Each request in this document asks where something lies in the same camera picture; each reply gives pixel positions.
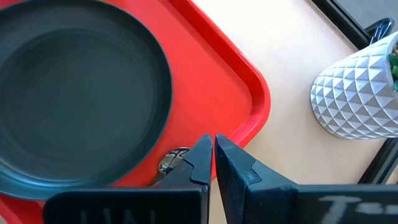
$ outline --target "table surface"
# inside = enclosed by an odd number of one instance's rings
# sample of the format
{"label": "table surface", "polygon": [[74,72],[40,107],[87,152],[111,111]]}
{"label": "table surface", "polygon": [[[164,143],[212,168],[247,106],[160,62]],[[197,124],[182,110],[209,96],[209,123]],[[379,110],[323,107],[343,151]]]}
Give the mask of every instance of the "table surface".
{"label": "table surface", "polygon": [[[193,1],[270,88],[271,115],[245,150],[298,184],[357,183],[385,139],[336,138],[310,106],[312,81],[357,51],[351,42],[308,0]],[[216,181],[211,190],[210,223],[226,223]]]}

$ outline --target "white ceramic pot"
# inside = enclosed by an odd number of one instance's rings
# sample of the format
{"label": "white ceramic pot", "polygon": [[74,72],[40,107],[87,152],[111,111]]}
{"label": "white ceramic pot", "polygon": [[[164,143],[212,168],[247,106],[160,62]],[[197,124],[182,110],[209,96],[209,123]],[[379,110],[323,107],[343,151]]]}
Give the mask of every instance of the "white ceramic pot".
{"label": "white ceramic pot", "polygon": [[319,123],[346,139],[398,137],[398,93],[388,55],[398,32],[324,70],[311,88]]}

